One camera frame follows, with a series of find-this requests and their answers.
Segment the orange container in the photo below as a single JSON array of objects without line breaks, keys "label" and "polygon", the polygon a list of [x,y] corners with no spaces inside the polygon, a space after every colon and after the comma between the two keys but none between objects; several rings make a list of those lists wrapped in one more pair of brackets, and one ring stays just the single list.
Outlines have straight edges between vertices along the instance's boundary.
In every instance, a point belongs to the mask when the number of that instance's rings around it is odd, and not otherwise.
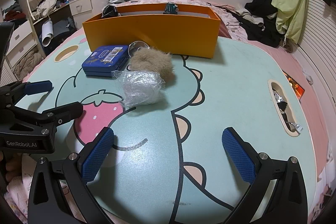
[{"label": "orange container", "polygon": [[166,3],[117,7],[121,17],[83,23],[91,51],[104,45],[129,45],[134,41],[172,54],[212,58],[220,18],[208,7],[178,4],[178,15],[165,15]]}]

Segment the beige fur pompom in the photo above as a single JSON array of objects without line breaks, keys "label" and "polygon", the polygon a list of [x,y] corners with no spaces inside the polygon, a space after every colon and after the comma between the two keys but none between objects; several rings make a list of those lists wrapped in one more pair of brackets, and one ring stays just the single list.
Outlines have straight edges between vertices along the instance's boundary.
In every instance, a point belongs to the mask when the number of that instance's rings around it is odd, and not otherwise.
[{"label": "beige fur pompom", "polygon": [[130,64],[133,71],[149,70],[159,73],[165,82],[174,78],[171,55],[152,48],[139,49],[130,59]]}]

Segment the barcode label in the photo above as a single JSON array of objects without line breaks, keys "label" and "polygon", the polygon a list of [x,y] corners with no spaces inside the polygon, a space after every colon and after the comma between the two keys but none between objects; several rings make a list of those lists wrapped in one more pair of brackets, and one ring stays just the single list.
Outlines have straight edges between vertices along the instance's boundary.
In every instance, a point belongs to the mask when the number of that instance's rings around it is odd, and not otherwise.
[{"label": "barcode label", "polygon": [[111,62],[113,58],[122,50],[122,47],[115,47],[103,60],[103,62]]}]

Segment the human hand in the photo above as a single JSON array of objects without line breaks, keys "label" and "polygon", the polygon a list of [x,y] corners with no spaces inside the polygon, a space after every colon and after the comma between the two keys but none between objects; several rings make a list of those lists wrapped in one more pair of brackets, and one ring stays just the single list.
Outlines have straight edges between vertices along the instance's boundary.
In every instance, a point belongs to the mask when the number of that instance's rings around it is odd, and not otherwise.
[{"label": "human hand", "polygon": [[[6,163],[6,180],[11,182],[14,177],[21,174],[21,157],[22,154],[14,153],[13,158]],[[0,151],[0,161],[3,160],[3,153]]]}]

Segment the pink strawberry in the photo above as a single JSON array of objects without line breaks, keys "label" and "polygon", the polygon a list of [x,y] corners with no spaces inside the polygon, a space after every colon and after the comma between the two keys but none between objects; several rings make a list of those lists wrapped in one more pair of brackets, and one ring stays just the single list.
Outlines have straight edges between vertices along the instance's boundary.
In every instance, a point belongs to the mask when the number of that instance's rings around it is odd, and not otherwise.
[{"label": "pink strawberry", "polygon": [[103,127],[123,113],[123,107],[116,102],[101,102],[99,106],[85,104],[83,108],[82,116],[75,120],[75,132],[83,145],[92,142]]}]

